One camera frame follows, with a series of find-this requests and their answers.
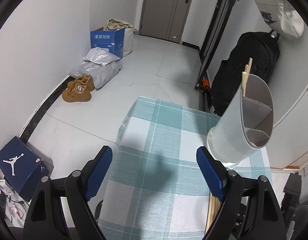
teal plaid cloth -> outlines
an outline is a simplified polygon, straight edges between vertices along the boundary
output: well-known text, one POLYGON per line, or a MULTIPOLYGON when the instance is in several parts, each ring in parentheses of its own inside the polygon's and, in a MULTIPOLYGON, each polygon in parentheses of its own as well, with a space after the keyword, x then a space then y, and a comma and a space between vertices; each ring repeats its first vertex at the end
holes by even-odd
MULTIPOLYGON (((202 240, 209 189, 196 150, 220 117, 139 97, 119 132, 98 224, 107 240, 202 240)), ((271 179, 265 149, 234 168, 271 179)))

door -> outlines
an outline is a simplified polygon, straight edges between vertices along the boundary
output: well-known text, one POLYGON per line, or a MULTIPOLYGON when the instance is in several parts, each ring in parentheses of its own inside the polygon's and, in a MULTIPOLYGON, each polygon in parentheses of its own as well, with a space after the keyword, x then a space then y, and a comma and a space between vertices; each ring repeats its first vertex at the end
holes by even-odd
POLYGON ((223 31, 227 24, 227 20, 229 19, 230 13, 232 11, 232 7, 235 2, 239 0, 218 0, 215 11, 211 20, 211 24, 208 28, 205 40, 203 42, 203 46, 200 51, 200 58, 203 59, 203 63, 201 65, 201 72, 198 78, 195 89, 199 88, 201 81, 206 74, 206 70, 211 63, 211 60, 214 56, 216 48, 220 42, 223 31))
POLYGON ((191 0, 144 0, 140 34, 180 42, 191 0))

tile floor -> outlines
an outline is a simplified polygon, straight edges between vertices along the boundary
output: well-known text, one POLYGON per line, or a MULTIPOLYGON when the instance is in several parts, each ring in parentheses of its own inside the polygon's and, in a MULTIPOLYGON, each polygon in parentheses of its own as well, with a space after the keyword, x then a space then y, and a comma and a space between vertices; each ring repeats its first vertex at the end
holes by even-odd
MULTIPOLYGON (((118 128, 141 95, 198 109, 199 94, 194 90, 200 67, 197 50, 135 36, 133 52, 122 61, 121 71, 102 89, 94 90, 89 102, 67 103, 59 97, 31 135, 27 145, 53 162, 52 179, 81 169, 103 145, 115 153, 118 128)), ((278 198, 283 197, 284 180, 280 174, 273 178, 278 198)), ((93 213, 106 184, 105 179, 89 201, 93 213)), ((62 203, 67 224, 73 227, 65 198, 62 203)))

black backpack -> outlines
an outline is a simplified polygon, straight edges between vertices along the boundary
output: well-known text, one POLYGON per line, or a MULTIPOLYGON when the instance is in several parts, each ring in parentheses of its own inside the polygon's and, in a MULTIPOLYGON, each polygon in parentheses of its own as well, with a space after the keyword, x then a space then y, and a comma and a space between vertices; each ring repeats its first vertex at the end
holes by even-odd
POLYGON ((228 60, 222 60, 213 80, 211 99, 214 113, 222 116, 242 81, 242 71, 253 59, 251 72, 266 83, 269 82, 275 63, 280 55, 278 38, 270 33, 248 32, 241 35, 228 60))

sneaker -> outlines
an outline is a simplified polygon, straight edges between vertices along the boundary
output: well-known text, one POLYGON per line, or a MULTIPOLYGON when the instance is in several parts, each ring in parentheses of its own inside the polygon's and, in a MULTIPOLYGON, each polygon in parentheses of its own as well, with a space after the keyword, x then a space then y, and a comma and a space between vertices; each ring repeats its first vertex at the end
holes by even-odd
POLYGON ((66 102, 87 102, 91 99, 92 95, 87 86, 80 85, 78 82, 62 92, 62 98, 66 102))
POLYGON ((68 82, 67 89, 71 89, 71 87, 75 86, 77 82, 80 85, 87 86, 89 92, 93 91, 95 88, 91 77, 86 75, 81 75, 79 78, 76 78, 75 80, 68 82))

